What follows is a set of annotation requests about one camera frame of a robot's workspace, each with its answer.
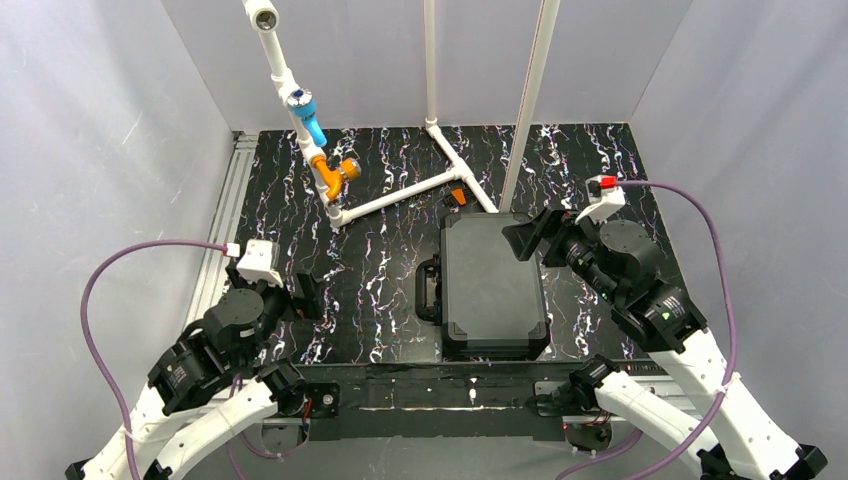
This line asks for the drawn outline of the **black poker carrying case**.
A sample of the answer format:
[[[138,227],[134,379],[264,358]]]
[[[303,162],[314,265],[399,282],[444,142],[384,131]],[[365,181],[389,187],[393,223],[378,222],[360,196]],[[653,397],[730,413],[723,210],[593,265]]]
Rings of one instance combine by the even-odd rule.
[[[415,312],[441,332],[445,361],[535,361],[549,346],[539,265],[516,258],[503,230],[524,213],[450,213],[439,250],[415,273]]]

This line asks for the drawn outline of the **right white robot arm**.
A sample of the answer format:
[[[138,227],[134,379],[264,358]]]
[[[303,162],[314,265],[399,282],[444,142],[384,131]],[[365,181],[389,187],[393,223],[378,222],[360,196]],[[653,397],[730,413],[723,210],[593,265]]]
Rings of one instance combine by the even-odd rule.
[[[614,323],[675,381],[694,413],[638,386],[602,356],[570,376],[568,394],[582,406],[623,417],[702,479],[812,479],[826,468],[818,447],[774,423],[688,294],[660,276],[662,250],[641,225],[598,224],[573,210],[547,209],[503,235],[521,261],[546,243],[543,264],[571,269],[607,301]]]

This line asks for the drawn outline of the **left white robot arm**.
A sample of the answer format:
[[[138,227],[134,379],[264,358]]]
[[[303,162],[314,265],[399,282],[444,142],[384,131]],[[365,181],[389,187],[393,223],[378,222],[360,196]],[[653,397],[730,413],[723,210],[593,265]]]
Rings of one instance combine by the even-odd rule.
[[[230,270],[217,304],[189,323],[154,363],[134,407],[94,457],[70,464],[68,479],[176,479],[251,424],[281,414],[303,425],[320,396],[287,359],[264,365],[260,353],[283,319],[315,320],[320,282],[296,277],[297,293],[262,274]]]

